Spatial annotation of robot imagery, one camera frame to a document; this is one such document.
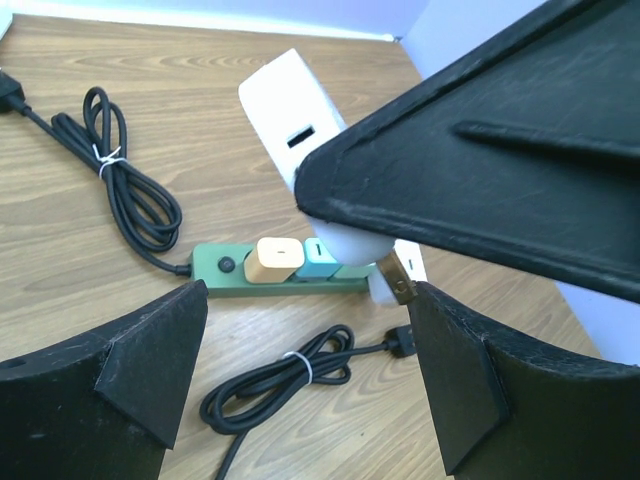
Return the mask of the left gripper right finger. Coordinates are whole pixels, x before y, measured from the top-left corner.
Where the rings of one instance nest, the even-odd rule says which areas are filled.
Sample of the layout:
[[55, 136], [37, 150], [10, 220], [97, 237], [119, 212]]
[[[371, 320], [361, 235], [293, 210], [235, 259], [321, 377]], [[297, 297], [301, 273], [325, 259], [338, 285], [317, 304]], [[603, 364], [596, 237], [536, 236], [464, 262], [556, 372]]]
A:
[[426, 282], [408, 311], [447, 475], [638, 477], [637, 367], [538, 340]]

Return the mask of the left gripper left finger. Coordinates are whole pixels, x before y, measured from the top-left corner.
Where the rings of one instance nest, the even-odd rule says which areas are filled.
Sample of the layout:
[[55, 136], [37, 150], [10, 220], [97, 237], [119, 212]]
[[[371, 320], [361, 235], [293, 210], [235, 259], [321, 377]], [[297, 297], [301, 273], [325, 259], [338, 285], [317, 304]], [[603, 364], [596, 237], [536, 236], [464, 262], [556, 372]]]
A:
[[4, 479], [156, 479], [208, 314], [203, 281], [1, 363]]

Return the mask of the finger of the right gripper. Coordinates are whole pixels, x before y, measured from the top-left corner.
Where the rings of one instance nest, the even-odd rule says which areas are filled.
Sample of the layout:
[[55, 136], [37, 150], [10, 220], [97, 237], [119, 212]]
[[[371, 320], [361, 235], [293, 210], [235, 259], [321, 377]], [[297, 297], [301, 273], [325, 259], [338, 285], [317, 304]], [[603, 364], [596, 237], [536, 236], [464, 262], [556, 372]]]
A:
[[548, 1], [312, 151], [318, 219], [639, 298], [639, 5]]

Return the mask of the green power strip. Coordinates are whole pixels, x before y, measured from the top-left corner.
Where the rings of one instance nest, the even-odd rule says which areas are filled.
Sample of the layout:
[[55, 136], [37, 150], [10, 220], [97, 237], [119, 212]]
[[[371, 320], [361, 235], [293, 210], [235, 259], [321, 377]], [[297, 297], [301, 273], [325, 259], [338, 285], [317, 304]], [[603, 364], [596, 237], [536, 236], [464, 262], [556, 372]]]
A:
[[366, 279], [325, 280], [284, 283], [252, 284], [245, 278], [244, 259], [253, 249], [252, 244], [198, 244], [190, 257], [191, 278], [202, 280], [211, 298], [245, 298], [268, 296], [308, 296], [329, 294], [367, 293]]

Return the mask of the white rounded charger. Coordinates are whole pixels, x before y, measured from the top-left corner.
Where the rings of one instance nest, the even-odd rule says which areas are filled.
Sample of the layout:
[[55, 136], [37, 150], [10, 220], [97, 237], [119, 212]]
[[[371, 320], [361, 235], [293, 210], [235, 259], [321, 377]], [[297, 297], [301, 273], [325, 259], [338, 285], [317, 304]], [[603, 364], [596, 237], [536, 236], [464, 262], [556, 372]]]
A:
[[[338, 109], [295, 49], [258, 69], [238, 87], [245, 114], [289, 190], [299, 167], [346, 129]], [[341, 265], [376, 264], [396, 239], [308, 217], [316, 238]]]

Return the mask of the white square charger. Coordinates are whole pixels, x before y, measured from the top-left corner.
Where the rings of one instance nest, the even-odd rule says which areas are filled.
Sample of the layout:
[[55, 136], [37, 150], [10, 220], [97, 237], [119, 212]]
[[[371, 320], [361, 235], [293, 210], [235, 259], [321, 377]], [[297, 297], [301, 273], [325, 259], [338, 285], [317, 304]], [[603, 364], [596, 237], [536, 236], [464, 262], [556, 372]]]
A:
[[417, 295], [417, 283], [427, 281], [420, 245], [398, 239], [394, 249], [375, 264], [367, 281], [371, 299], [376, 304], [408, 304]]

